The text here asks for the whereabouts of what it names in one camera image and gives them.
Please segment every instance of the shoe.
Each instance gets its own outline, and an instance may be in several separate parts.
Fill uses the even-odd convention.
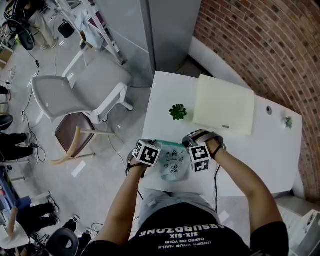
[[[5,99],[6,99],[7,102],[9,102],[9,101],[11,101],[11,98],[12,98],[12,91],[8,90],[8,93],[5,96]]]
[[[24,142],[25,142],[26,145],[30,145],[31,132],[30,131],[26,131],[25,135],[26,135],[26,139],[25,139]]]
[[[78,215],[73,215],[71,219],[73,219],[75,223],[78,223],[80,221],[80,217]]]
[[[48,47],[49,47],[49,45],[47,45],[47,44],[41,45],[40,50],[44,51],[44,50],[48,49]]]
[[[89,234],[91,236],[91,239],[94,239],[96,237],[94,231],[89,227],[87,227],[87,229],[84,233]]]
[[[35,159],[35,164],[37,165],[39,163],[39,157],[38,157],[38,149],[33,147],[33,155]]]
[[[55,224],[59,224],[61,222],[60,219],[57,216],[55,216],[53,214],[50,214],[50,216],[55,218]]]
[[[56,204],[55,200],[51,196],[48,197],[48,203],[53,205],[55,213],[60,212],[58,205]]]
[[[55,47],[57,46],[58,41],[59,41],[59,37],[56,38],[56,39],[54,39],[54,43],[53,43],[53,45],[51,46],[51,48],[55,48]]]

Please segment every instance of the small potted plant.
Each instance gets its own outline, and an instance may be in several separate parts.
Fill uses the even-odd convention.
[[[292,129],[292,125],[293,125],[292,116],[284,117],[284,118],[282,119],[282,125],[283,125],[283,127],[285,127],[285,128]]]
[[[183,104],[176,104],[172,106],[172,109],[169,110],[170,115],[173,117],[173,120],[183,120],[187,115],[186,108]]]

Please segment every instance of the brick wall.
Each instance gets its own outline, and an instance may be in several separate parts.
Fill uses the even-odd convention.
[[[307,199],[319,201],[320,8],[315,1],[202,0],[194,36],[257,95],[302,115],[299,170]]]

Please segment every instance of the black and white marker cube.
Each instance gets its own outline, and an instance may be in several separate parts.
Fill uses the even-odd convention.
[[[139,140],[132,155],[140,163],[144,163],[148,166],[155,166],[160,152],[161,149]]]
[[[192,169],[195,172],[209,169],[209,160],[211,159],[206,143],[189,148]]]

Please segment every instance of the white chair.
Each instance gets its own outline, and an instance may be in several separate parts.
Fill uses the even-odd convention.
[[[76,75],[76,82],[71,87],[67,75],[82,57],[86,68]],[[131,75],[103,53],[87,64],[82,50],[62,76],[34,77],[32,91],[37,104],[51,122],[69,114],[84,113],[92,123],[100,124],[118,103],[130,111],[133,109],[125,101],[131,81]]]

